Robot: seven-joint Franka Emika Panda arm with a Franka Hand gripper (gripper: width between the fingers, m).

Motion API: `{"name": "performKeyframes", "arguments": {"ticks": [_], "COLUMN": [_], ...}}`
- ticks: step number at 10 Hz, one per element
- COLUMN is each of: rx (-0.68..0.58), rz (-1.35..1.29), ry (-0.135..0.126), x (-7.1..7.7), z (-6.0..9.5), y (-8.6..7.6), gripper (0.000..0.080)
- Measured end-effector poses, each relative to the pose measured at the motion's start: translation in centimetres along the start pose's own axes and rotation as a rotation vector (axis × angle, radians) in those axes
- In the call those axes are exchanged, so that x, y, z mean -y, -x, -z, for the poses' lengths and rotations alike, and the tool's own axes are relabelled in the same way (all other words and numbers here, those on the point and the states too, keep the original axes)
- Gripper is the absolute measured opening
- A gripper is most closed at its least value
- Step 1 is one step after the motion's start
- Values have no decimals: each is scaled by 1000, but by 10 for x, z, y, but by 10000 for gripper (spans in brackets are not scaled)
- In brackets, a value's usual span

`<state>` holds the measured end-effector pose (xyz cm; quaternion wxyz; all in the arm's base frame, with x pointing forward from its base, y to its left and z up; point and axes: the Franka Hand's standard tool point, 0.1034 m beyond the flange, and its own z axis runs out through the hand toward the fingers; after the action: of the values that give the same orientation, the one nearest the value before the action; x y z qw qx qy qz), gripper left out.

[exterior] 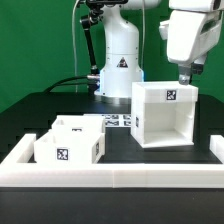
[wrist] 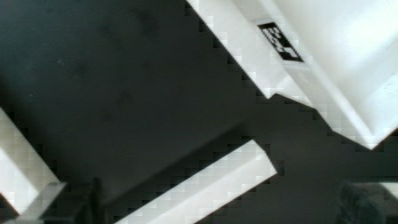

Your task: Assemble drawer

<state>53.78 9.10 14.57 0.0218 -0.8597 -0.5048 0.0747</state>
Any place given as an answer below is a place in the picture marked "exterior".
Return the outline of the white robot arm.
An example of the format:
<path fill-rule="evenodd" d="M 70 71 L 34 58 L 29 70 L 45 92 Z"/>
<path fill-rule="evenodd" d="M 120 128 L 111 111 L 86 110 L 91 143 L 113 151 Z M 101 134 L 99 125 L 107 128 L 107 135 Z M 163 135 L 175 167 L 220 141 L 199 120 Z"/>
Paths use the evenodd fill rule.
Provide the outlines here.
<path fill-rule="evenodd" d="M 102 22 L 106 38 L 106 60 L 101 70 L 91 63 L 98 78 L 95 96 L 109 102 L 128 102 L 132 84 L 144 80 L 138 64 L 139 31 L 122 18 L 122 10 L 145 10 L 159 6 L 162 0 L 86 0 L 87 25 Z M 170 18 L 159 25 L 167 42 L 167 59 L 179 70 L 178 81 L 188 85 L 194 74 L 203 72 L 207 53 L 217 45 L 224 0 L 169 0 Z"/>

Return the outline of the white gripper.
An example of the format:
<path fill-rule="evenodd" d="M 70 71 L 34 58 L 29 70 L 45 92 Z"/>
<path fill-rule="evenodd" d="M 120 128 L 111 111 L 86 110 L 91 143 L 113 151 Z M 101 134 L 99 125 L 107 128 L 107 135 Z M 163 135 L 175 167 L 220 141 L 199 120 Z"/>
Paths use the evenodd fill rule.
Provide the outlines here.
<path fill-rule="evenodd" d="M 161 38 L 167 41 L 167 58 L 178 65 L 179 83 L 188 85 L 190 76 L 201 75 L 207 53 L 217 45 L 222 26 L 222 12 L 174 10 L 159 25 Z"/>

